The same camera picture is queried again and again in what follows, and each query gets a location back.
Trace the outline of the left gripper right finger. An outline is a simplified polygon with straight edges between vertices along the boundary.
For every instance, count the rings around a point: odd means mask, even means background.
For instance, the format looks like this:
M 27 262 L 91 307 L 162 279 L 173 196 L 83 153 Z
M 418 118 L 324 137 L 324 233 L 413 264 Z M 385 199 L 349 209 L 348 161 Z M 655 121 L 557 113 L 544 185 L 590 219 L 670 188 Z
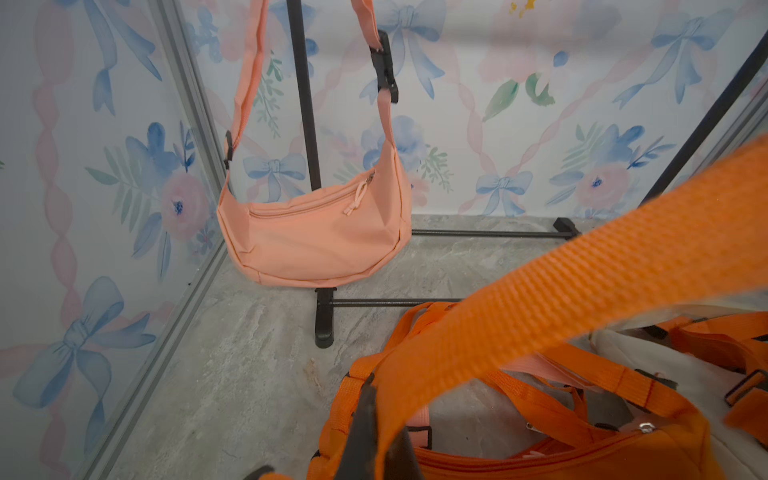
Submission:
M 409 430 L 403 427 L 391 441 L 383 442 L 384 480 L 423 480 L 423 474 L 411 443 Z

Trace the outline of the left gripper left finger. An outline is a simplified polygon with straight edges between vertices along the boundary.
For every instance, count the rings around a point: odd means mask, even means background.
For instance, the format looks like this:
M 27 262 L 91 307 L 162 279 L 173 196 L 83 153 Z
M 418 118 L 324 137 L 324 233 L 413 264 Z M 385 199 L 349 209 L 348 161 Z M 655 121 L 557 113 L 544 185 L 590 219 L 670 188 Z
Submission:
M 376 389 L 371 383 L 365 383 L 334 479 L 374 479 L 377 443 Z

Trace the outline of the orange crescent bag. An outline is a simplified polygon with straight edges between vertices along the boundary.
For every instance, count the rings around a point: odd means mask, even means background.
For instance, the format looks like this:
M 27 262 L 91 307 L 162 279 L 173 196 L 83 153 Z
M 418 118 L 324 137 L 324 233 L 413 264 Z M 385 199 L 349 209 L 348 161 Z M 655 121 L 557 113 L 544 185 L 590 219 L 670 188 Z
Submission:
M 339 349 L 339 368 L 345 373 L 354 360 L 384 346 L 405 312 L 403 306 L 319 306 L 316 331 L 325 348 Z M 585 394 L 590 424 L 624 430 L 643 421 L 654 425 L 662 422 L 661 417 L 645 413 L 603 389 L 589 388 Z M 544 438 L 525 428 L 523 417 L 502 393 L 478 380 L 435 400 L 429 406 L 426 423 L 433 428 L 435 451 L 482 459 L 520 453 Z

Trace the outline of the beige crossbody bag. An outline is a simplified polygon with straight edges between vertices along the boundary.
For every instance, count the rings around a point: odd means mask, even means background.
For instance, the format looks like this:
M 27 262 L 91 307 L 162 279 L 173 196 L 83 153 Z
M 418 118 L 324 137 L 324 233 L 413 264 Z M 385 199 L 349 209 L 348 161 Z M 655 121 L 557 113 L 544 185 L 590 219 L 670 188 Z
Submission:
M 729 479 L 765 479 L 767 451 L 747 433 L 725 425 L 724 395 L 742 376 L 648 340 L 600 330 L 590 336 L 598 355 L 676 384 L 710 423 L 715 458 Z

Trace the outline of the black clothes rack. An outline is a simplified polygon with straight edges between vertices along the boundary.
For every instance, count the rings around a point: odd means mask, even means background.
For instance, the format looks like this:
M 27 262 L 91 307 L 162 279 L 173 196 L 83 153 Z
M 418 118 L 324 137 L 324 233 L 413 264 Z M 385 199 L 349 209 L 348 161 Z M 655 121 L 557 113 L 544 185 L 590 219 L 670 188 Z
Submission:
M 399 43 L 418 32 L 423 33 L 428 40 L 439 38 L 445 24 L 448 6 L 444 1 L 422 1 L 417 5 L 404 5 L 394 11 L 385 8 L 376 10 L 370 1 L 356 1 L 353 6 L 362 15 L 360 24 L 363 33 L 374 33 L 379 39 L 378 46 L 371 50 L 373 67 L 376 71 L 373 87 L 375 93 L 387 94 L 385 103 L 391 105 L 398 100 L 396 73 L 400 65 Z M 357 194 L 365 192 L 366 180 L 354 181 L 351 187 L 344 187 L 340 191 L 322 186 L 301 2 L 288 2 L 287 16 L 312 188 L 310 196 L 322 202 L 320 211 L 311 214 L 309 219 L 300 221 L 299 244 L 293 251 L 307 252 L 308 256 L 302 260 L 302 265 L 318 267 L 323 275 L 312 285 L 317 291 L 315 343 L 318 347 L 325 348 L 323 339 L 317 335 L 316 331 L 319 306 L 351 307 L 357 303 L 376 307 L 417 305 L 418 302 L 415 299 L 337 299 L 334 291 L 339 285 L 350 283 L 372 273 L 375 266 L 388 259 L 387 253 L 404 246 L 412 235 L 425 236 L 428 232 L 425 229 L 413 229 L 410 225 L 396 228 L 394 233 L 366 229 L 361 223 L 346 217 L 341 209 L 342 200 L 353 200 Z M 662 189 L 670 184 L 673 176 L 688 162 L 694 151 L 734 104 L 737 96 L 754 79 L 759 67 L 766 60 L 767 41 L 761 39 L 681 147 L 672 163 L 651 188 L 648 193 L 650 197 L 660 194 Z M 384 252 L 367 257 L 364 252 L 367 247 L 381 247 Z

